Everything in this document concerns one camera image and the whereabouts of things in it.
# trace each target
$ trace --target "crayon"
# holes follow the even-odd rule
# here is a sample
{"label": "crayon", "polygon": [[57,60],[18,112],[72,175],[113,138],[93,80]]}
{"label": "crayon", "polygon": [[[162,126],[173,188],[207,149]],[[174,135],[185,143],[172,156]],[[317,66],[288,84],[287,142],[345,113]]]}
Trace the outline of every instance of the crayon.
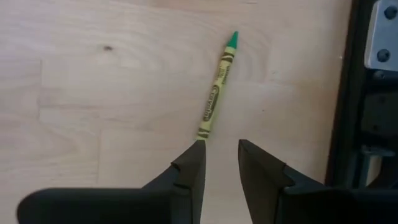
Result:
{"label": "crayon", "polygon": [[213,86],[211,87],[210,96],[206,103],[205,113],[203,114],[203,118],[197,132],[197,140],[206,140],[209,137],[211,125],[213,124],[215,117],[216,106],[220,100],[220,93],[225,86],[226,78],[229,73],[229,68],[232,65],[237,45],[238,32],[236,31],[232,35],[231,40],[228,42],[223,56],[221,56],[221,61],[218,65],[217,76],[213,82]]}

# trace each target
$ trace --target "wooden table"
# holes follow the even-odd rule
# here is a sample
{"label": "wooden table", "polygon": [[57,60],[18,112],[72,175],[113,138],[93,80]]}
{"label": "wooden table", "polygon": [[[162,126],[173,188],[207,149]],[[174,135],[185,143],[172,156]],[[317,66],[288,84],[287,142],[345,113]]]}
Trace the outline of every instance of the wooden table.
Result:
{"label": "wooden table", "polygon": [[0,217],[46,187],[140,187],[193,142],[218,57],[239,49],[207,142],[202,223],[250,223],[249,139],[323,181],[347,0],[0,2]]}

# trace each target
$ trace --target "crayon wrapper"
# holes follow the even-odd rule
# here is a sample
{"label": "crayon wrapper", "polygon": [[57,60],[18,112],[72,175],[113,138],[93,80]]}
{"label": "crayon wrapper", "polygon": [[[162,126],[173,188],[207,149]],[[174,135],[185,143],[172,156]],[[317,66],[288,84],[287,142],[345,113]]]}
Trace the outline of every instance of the crayon wrapper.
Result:
{"label": "crayon wrapper", "polygon": [[209,98],[206,102],[206,109],[202,117],[202,121],[197,133],[197,140],[207,139],[211,130],[211,125],[215,117],[215,111],[217,109],[217,104],[220,100],[221,92],[226,83],[228,77],[229,68],[232,64],[233,57],[236,49],[232,47],[227,47],[221,57],[221,62],[218,65],[218,71],[216,78],[211,87]]}

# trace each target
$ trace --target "silver metal plate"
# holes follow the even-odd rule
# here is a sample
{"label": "silver metal plate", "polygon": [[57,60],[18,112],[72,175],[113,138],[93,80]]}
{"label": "silver metal plate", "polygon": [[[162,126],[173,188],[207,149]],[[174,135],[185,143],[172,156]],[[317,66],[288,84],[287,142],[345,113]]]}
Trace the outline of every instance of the silver metal plate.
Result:
{"label": "silver metal plate", "polygon": [[398,71],[398,0],[378,0],[369,23],[364,65]]}

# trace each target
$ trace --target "wooden surface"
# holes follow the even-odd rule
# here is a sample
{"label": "wooden surface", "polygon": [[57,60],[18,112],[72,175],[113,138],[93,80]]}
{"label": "wooden surface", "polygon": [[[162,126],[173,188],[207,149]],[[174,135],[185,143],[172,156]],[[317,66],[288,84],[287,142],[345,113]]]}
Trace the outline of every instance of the wooden surface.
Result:
{"label": "wooden surface", "polygon": [[140,187],[193,142],[223,46],[202,223],[250,223],[249,139],[323,181],[347,0],[3,0],[0,217],[45,187]]}

